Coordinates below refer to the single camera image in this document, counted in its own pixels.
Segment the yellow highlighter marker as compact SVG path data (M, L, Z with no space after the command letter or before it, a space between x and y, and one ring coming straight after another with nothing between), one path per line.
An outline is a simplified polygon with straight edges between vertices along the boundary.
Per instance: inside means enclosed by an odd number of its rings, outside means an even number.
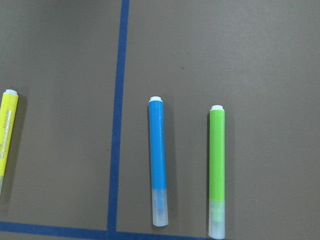
M0 105L0 191L3 188L18 100L18 93L13 89L6 89L2 95Z

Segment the green highlighter marker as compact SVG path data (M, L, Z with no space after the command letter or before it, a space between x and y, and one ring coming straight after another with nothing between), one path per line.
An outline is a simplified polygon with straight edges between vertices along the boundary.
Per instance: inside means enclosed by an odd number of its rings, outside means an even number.
M209 111L209 217L208 235L225 238L225 110L213 105Z

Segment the blue highlighter marker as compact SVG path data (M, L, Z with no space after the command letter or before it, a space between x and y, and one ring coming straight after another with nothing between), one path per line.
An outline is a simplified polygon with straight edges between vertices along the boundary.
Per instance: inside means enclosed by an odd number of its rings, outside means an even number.
M164 128L164 103L159 96L152 96L149 110L149 147L151 167L152 224L164 227L169 223L166 153Z

